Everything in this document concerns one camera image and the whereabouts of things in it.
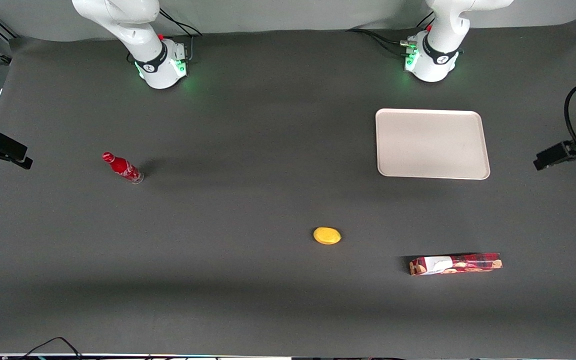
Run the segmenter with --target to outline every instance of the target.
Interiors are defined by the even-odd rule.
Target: red bottle
[[[103,155],[101,155],[101,158],[103,161],[110,164],[112,171],[122,178],[129,180],[131,183],[139,184],[144,180],[144,174],[123,157],[116,157],[110,152],[104,152]]]

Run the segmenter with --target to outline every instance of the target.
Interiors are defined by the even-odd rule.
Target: plastic tray
[[[377,169],[384,176],[484,180],[490,175],[477,112],[381,109],[375,125]]]

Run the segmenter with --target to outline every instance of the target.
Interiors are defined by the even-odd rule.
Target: yellow object
[[[333,245],[341,240],[341,234],[339,231],[332,227],[318,227],[315,228],[315,232],[312,234],[318,243],[324,245]]]

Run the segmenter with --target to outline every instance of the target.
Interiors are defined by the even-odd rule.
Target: box
[[[469,253],[457,256],[424,256],[410,261],[410,275],[488,272],[503,268],[498,252]]]

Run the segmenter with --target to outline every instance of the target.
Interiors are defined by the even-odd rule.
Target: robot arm
[[[439,82],[455,68],[457,49],[464,41],[471,21],[462,17],[468,11],[501,9],[514,0],[425,0],[434,11],[432,30],[423,30],[408,38],[422,46],[406,62],[405,70],[425,82]]]
[[[142,62],[162,51],[162,42],[150,23],[160,13],[158,0],[72,0],[77,12],[119,39]]]
[[[139,75],[155,89],[166,89],[186,76],[183,44],[161,39],[150,23],[159,0],[72,0],[77,12],[111,32],[135,59]]]

